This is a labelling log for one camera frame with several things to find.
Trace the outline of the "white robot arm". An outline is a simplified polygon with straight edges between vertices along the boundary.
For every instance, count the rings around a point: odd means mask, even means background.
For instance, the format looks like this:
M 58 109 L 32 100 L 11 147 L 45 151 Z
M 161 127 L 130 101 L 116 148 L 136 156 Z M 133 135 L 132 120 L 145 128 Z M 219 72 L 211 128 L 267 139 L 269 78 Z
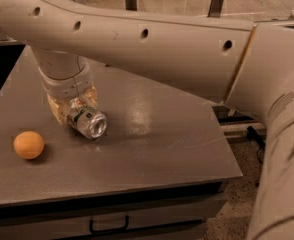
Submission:
M 246 240 L 294 240 L 294 29 L 84 1 L 0 0 L 0 31 L 33 49 L 49 97 L 90 88 L 89 58 L 260 121 L 266 151 Z

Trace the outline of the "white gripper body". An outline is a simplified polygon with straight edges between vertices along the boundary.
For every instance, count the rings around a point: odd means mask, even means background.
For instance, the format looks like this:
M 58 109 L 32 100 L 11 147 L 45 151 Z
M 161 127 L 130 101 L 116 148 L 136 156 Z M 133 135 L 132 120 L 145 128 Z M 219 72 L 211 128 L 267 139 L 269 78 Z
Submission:
M 76 75 L 67 79 L 52 79 L 41 73 L 43 87 L 55 99 L 72 99 L 92 87 L 93 74 L 88 63 Z

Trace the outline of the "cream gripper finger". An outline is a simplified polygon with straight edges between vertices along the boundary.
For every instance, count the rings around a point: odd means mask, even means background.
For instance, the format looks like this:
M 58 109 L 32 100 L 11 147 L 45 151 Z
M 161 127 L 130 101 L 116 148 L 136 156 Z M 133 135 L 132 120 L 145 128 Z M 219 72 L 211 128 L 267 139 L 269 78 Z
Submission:
M 87 88 L 80 96 L 80 98 L 86 102 L 89 106 L 98 107 L 98 95 L 94 86 Z
M 48 103 L 52 114 L 61 126 L 67 124 L 67 116 L 69 114 L 69 105 L 66 100 L 56 99 L 47 95 Z

